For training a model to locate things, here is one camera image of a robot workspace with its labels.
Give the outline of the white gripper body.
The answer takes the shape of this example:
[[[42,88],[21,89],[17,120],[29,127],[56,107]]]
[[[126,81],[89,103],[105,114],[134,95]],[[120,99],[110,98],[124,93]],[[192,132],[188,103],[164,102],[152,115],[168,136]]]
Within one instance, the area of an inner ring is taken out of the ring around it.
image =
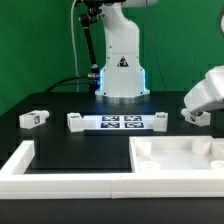
[[[224,65],[216,66],[205,74],[184,97],[190,113],[212,111],[224,108]]]

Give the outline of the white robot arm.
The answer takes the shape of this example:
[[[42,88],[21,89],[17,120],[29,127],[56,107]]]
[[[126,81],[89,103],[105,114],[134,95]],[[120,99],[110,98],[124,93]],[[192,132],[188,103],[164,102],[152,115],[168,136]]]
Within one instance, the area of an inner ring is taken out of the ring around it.
[[[106,41],[106,62],[100,70],[100,101],[129,104],[145,100],[150,91],[145,85],[145,70],[139,62],[139,28],[127,19],[123,7],[151,6],[159,0],[112,0],[100,9]],[[224,66],[208,71],[184,97],[186,110],[201,113],[224,108]]]

